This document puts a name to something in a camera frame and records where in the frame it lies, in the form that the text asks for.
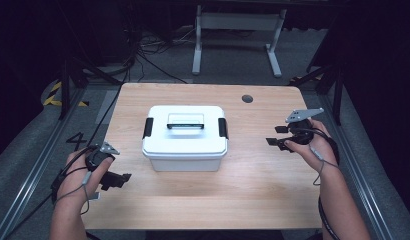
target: person's right hand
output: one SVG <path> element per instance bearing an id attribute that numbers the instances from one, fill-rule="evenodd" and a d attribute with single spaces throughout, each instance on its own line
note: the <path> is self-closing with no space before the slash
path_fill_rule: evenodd
<path id="1" fill-rule="evenodd" d="M 323 131 L 328 137 L 330 137 L 329 132 L 327 131 L 326 127 L 323 125 L 322 122 L 317 120 L 309 119 L 313 128 L 320 129 Z M 315 150 L 320 153 L 324 160 L 327 162 L 337 166 L 336 157 L 333 153 L 332 147 L 327 142 L 326 139 L 321 137 L 318 134 L 314 134 L 314 138 L 308 145 L 301 145 L 297 144 L 293 141 L 286 140 L 285 145 L 290 148 L 292 151 L 297 152 L 299 155 L 304 158 L 304 160 L 317 172 L 320 171 L 322 162 L 314 155 L 311 151 L 310 147 L 314 148 Z"/>

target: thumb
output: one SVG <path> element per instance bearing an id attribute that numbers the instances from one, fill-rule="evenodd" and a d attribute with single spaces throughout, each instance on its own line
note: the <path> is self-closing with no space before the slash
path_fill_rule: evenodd
<path id="1" fill-rule="evenodd" d="M 294 141 L 291 141 L 291 140 L 285 140 L 284 141 L 284 145 L 286 146 L 286 147 L 288 147 L 290 150 L 292 150 L 292 151 L 294 151 L 294 152 L 297 152 L 297 153 L 299 153 L 300 155 L 302 155 L 302 153 L 303 153 L 303 145 L 301 145 L 301 144 L 298 144 L 298 143 L 296 143 L 296 142 L 294 142 Z"/>
<path id="2" fill-rule="evenodd" d="M 111 157 L 107 157 L 99 164 L 99 166 L 92 173 L 92 180 L 95 183 L 99 184 L 103 175 L 108 171 L 109 167 L 111 167 L 112 162 L 113 159 Z"/>

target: wooden table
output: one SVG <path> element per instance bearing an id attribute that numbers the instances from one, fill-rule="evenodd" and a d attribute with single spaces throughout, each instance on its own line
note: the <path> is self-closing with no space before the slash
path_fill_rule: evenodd
<path id="1" fill-rule="evenodd" d="M 253 97 L 252 103 L 242 96 Z M 217 172 L 155 172 L 142 153 L 154 105 L 217 105 L 228 123 L 228 153 Z M 317 173 L 296 153 L 269 146 L 275 126 L 305 109 L 295 87 L 125 84 L 106 135 L 121 155 L 110 171 L 131 173 L 83 215 L 87 229 L 320 228 Z"/>

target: box handle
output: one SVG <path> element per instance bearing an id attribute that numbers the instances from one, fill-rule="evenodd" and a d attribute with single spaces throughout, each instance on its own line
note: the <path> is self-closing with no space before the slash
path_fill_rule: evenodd
<path id="1" fill-rule="evenodd" d="M 143 137 L 150 137 L 152 135 L 153 118 L 146 118 L 145 128 L 143 129 Z"/>
<path id="2" fill-rule="evenodd" d="M 200 128 L 204 129 L 205 124 L 202 123 L 167 123 L 167 128 Z"/>
<path id="3" fill-rule="evenodd" d="M 227 130 L 227 121 L 225 118 L 218 118 L 218 132 L 220 137 L 229 139 L 229 132 Z"/>

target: circular hole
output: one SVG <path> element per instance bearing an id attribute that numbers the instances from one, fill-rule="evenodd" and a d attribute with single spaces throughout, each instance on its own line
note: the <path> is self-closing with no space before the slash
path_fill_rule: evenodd
<path id="1" fill-rule="evenodd" d="M 244 101 L 245 103 L 251 103 L 252 101 L 254 101 L 254 98 L 251 95 L 243 95 L 242 96 L 242 101 Z"/>

